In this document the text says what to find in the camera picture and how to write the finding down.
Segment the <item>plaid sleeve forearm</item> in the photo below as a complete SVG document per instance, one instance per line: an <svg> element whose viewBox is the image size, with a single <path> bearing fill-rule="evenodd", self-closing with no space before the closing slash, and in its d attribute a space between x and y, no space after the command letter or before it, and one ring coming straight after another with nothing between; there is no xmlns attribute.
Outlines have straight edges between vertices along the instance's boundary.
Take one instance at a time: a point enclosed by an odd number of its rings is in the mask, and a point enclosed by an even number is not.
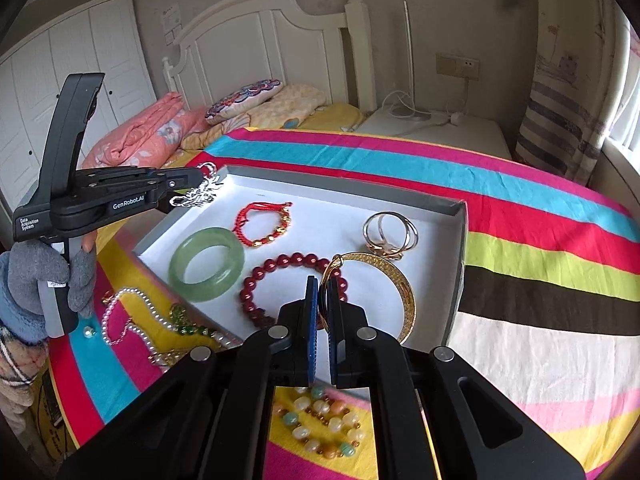
<svg viewBox="0 0 640 480"><path fill-rule="evenodd" d="M47 341L26 344L1 326L1 413L12 424L32 406L32 385L47 357Z"/></svg>

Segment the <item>left hand grey glove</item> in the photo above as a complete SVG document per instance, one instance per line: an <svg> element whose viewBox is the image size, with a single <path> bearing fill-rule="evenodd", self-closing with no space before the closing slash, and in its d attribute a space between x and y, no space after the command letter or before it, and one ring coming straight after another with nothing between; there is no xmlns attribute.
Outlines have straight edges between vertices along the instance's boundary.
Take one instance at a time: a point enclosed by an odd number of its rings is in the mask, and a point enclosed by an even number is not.
<svg viewBox="0 0 640 480"><path fill-rule="evenodd" d="M82 238L79 252L65 260L40 240L26 240L1 254L1 325L25 344L48 338L38 284L68 287L70 310L81 318L94 313L96 232Z"/></svg>

